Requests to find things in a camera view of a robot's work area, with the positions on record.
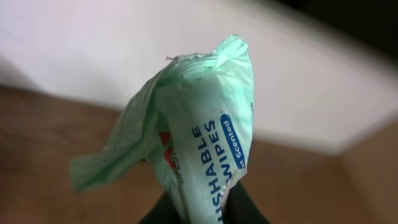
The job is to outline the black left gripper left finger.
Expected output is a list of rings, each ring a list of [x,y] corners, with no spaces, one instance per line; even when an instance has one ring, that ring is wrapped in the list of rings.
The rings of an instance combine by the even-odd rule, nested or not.
[[[167,192],[160,196],[138,224],[181,224],[179,214]]]

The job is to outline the green flushable wipes pack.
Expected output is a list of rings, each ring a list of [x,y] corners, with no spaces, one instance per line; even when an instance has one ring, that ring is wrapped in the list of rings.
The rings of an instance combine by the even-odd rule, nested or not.
[[[247,172],[253,119],[249,48],[232,35],[209,54],[172,58],[130,99],[102,152],[71,161],[72,186],[99,187],[148,162],[183,223],[221,223]]]

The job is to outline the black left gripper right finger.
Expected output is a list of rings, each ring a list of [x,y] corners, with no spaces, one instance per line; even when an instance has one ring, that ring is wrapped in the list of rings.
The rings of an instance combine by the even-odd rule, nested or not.
[[[229,191],[223,210],[223,223],[270,224],[270,221],[257,208],[243,184],[237,182]]]

